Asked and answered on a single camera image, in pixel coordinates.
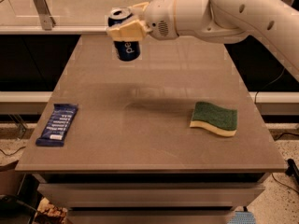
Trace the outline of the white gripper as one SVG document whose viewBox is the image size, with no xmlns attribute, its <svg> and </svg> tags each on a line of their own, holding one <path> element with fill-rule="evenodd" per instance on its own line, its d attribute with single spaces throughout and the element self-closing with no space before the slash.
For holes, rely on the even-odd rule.
<svg viewBox="0 0 299 224">
<path fill-rule="evenodd" d="M 139 19 L 125 21 L 107 28 L 107 34 L 117 42 L 139 42 L 148 34 L 158 40 L 178 37 L 174 19 L 176 0 L 152 0 L 129 6 Z"/>
</svg>

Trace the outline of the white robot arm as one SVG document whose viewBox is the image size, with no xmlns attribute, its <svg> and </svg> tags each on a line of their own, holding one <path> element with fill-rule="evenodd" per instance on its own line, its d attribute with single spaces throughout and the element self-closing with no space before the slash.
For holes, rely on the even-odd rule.
<svg viewBox="0 0 299 224">
<path fill-rule="evenodd" d="M 234 44 L 251 35 L 299 80 L 299 11 L 281 0 L 152 0 L 118 11 L 131 17 L 107 28 L 117 42 L 188 35 Z"/>
</svg>

